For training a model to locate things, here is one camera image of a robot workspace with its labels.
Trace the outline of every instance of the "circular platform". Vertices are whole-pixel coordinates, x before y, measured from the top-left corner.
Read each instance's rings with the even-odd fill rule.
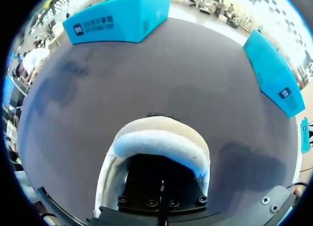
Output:
[[[67,42],[26,99],[18,150],[34,188],[74,216],[92,216],[98,175],[115,134],[158,112],[206,140],[209,210],[226,216],[292,182],[295,119],[259,90],[243,48],[203,26],[168,19],[143,42]]]

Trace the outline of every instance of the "cyan foam barrier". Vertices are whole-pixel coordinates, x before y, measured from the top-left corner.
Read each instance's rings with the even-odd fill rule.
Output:
[[[170,0],[106,0],[64,21],[72,44],[141,42],[168,17]]]
[[[309,140],[309,120],[304,118],[301,121],[301,153],[307,153],[310,150]]]
[[[304,102],[291,70],[274,46],[253,30],[244,50],[256,74],[260,90],[288,117],[304,110]]]

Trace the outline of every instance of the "black cable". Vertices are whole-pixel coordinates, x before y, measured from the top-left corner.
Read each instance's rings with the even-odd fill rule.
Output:
[[[305,169],[305,170],[303,170],[303,171],[300,171],[300,172],[308,171],[308,170],[311,170],[311,169],[313,169],[313,167],[311,167],[311,168],[308,168],[308,169]]]
[[[305,186],[305,187],[308,187],[308,184],[307,183],[303,183],[303,182],[298,182],[298,183],[292,183],[291,185],[289,185],[287,187],[287,189],[291,188],[291,187],[294,187],[296,185],[302,185],[302,186]]]

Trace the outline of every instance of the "logo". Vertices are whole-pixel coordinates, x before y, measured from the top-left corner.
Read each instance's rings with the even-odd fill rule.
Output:
[[[285,88],[280,93],[278,93],[278,95],[282,99],[286,99],[288,96],[290,96],[290,94],[291,94],[291,91],[289,88]]]
[[[75,31],[75,34],[76,34],[77,36],[81,36],[81,35],[84,34],[83,28],[82,28],[82,26],[81,26],[80,24],[75,24],[75,25],[74,25],[74,31]]]

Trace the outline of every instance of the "white floor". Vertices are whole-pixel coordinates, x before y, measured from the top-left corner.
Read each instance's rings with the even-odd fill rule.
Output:
[[[211,15],[201,13],[199,9],[190,7],[185,3],[172,2],[169,11],[169,17],[203,25],[231,38],[241,45],[245,44],[249,36],[249,33],[240,27],[235,29],[218,20],[218,18],[214,16],[213,13]]]

